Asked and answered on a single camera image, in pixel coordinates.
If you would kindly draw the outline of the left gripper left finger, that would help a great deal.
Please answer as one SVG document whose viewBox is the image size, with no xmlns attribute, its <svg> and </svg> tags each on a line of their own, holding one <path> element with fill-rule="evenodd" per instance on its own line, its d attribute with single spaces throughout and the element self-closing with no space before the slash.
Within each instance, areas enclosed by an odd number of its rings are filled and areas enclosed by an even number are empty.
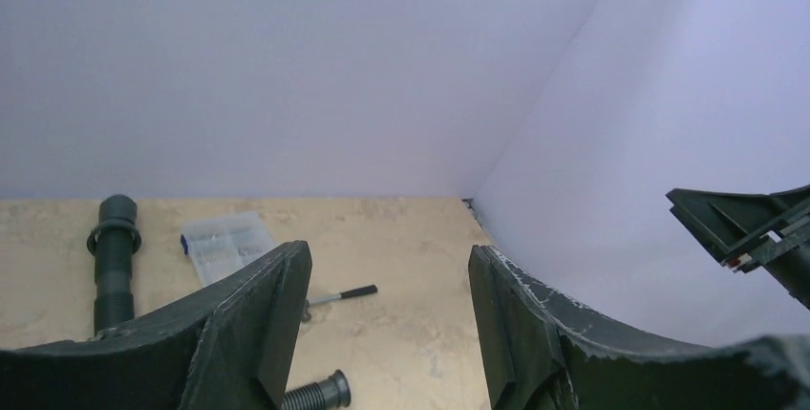
<svg viewBox="0 0 810 410">
<path fill-rule="evenodd" d="M 1 354 L 5 409 L 277 409 L 312 259 L 286 242 L 204 289 L 87 341 Z"/>
</svg>

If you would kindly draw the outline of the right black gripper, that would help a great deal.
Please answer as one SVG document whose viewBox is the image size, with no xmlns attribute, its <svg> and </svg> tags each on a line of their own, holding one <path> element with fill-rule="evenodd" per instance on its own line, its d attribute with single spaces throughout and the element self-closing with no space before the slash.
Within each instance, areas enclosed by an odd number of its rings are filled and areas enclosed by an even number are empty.
<svg viewBox="0 0 810 410">
<path fill-rule="evenodd" d="M 809 187 L 738 194 L 676 188 L 671 214 L 721 266 L 759 267 L 809 309 Z"/>
</svg>

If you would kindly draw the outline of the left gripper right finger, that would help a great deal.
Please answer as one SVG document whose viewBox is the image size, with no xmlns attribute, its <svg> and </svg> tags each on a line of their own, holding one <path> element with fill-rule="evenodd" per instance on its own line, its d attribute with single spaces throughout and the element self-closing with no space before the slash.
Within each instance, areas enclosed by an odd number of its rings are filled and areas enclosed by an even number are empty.
<svg viewBox="0 0 810 410">
<path fill-rule="evenodd" d="M 805 409 L 809 339 L 707 347 L 652 334 L 475 246 L 469 284 L 494 409 Z"/>
</svg>

